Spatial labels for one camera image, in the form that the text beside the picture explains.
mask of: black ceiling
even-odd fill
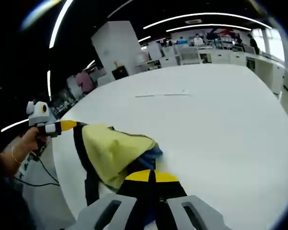
[[[227,16],[200,16],[177,19],[146,30],[143,27],[178,15],[197,12],[238,14],[269,24],[247,0],[165,1],[133,0],[110,18],[126,0],[73,0],[60,25],[55,45],[49,49],[51,33],[65,1],[63,0],[20,32],[23,18],[40,0],[0,1],[0,126],[25,118],[22,106],[34,98],[47,97],[47,71],[51,70],[51,91],[65,86],[66,78],[81,71],[93,59],[98,61],[91,36],[106,22],[127,20],[139,39],[168,35],[167,29],[186,25],[185,20],[201,19],[203,23],[233,24],[249,28],[259,25]]]

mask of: white table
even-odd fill
[[[136,97],[148,94],[156,96]],[[136,74],[92,91],[64,119],[152,137],[164,152],[158,168],[234,230],[267,229],[288,206],[288,117],[246,67],[197,64]],[[77,218],[86,206],[86,173],[72,131],[53,139],[53,155]],[[103,187],[101,197],[107,192]]]

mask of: yellow cloth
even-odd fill
[[[82,136],[98,176],[114,188],[119,188],[126,178],[127,165],[155,145],[155,141],[146,136],[121,133],[105,125],[84,126]]]

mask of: hand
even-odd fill
[[[20,147],[24,153],[38,149],[36,139],[41,140],[43,143],[47,142],[47,137],[39,135],[37,127],[30,128],[20,142]]]

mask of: floor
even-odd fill
[[[277,98],[288,114],[288,91],[283,89]],[[49,172],[56,178],[51,143],[42,154],[41,160]],[[25,176],[24,180],[33,184],[54,182],[39,162],[30,162],[26,175],[29,176]],[[75,222],[60,187],[53,185],[30,187],[25,185],[23,195],[28,202],[38,230],[63,229]]]

